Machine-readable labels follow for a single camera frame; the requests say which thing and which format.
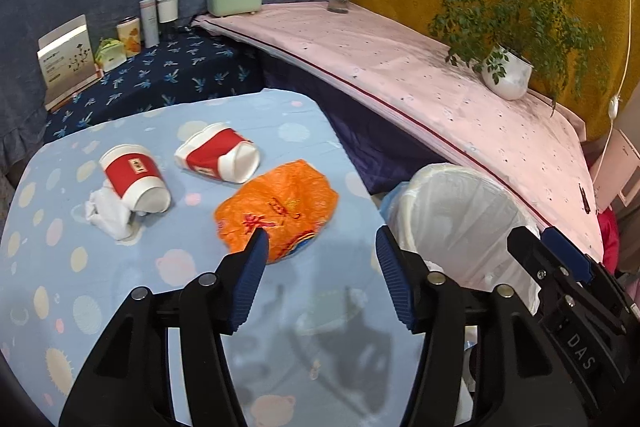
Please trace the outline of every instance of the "table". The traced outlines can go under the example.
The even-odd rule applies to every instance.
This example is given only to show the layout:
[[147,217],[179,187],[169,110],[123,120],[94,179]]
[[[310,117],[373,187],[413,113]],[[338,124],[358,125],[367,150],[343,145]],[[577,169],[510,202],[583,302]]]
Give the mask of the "table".
[[[223,339],[248,424],[399,425],[422,338],[398,321],[375,257],[382,218],[318,106],[282,90],[98,124],[33,157],[0,243],[0,349],[12,371],[56,425],[82,363],[131,289],[168,291],[218,266],[227,249],[211,214],[238,185],[182,171],[172,158],[216,121],[258,145],[256,175],[304,158],[339,194],[319,235],[266,268],[248,321]],[[82,203],[104,179],[97,160],[123,142],[154,154],[173,204],[116,243],[84,221]],[[171,331],[175,410],[188,423],[177,343]]]
[[552,116],[531,93],[503,100],[473,71],[446,64],[446,45],[353,4],[348,14],[328,12],[325,2],[273,4],[255,15],[201,15],[194,23],[314,74],[436,155],[485,172],[540,229],[558,227],[602,260],[593,185],[567,111]]
[[44,141],[158,107],[263,87],[262,68],[251,46],[186,28],[173,41],[143,49],[50,112]]

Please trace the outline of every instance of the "silver bolt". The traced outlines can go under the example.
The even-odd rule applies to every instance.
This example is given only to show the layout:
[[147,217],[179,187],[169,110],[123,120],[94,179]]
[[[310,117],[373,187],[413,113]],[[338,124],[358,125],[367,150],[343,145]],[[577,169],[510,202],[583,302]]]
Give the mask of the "silver bolt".
[[508,299],[509,297],[513,297],[515,295],[513,288],[508,284],[498,284],[497,290],[498,290],[498,295],[506,299]]
[[429,272],[427,280],[431,284],[440,285],[445,283],[445,281],[447,280],[447,276],[442,272]]
[[149,290],[147,290],[144,286],[139,286],[137,288],[133,288],[133,290],[131,291],[131,298],[134,301],[142,301],[142,299],[144,299],[149,293]]
[[212,286],[216,283],[218,277],[214,273],[203,273],[200,277],[198,277],[198,283],[200,286]]

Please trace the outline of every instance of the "white trash bag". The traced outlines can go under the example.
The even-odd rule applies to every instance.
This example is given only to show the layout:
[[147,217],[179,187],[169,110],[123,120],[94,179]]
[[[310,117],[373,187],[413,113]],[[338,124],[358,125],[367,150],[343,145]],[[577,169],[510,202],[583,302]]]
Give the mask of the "white trash bag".
[[507,283],[537,311],[540,287],[507,251],[507,236],[523,225],[540,234],[510,192],[481,172],[447,163],[423,167],[394,192],[381,210],[400,248],[467,288],[491,291]]

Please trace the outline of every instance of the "white tissue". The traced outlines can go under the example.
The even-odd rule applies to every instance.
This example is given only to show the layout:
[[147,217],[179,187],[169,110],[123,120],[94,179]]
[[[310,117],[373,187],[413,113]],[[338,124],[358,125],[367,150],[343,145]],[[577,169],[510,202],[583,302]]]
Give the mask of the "white tissue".
[[131,211],[122,203],[107,181],[84,202],[84,218],[116,241],[126,239],[133,230],[129,224]]

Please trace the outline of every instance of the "pink table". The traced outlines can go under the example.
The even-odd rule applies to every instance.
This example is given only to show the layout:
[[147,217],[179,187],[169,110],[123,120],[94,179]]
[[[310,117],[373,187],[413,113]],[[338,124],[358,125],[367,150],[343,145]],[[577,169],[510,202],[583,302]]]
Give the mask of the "pink table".
[[558,227],[602,260],[593,187],[577,134],[584,124],[564,108],[551,116],[533,94],[507,102],[473,71],[446,64],[444,44],[354,5],[347,15],[328,12],[324,2],[266,5],[254,15],[199,16],[196,24],[313,73],[450,162],[487,172],[541,229]]

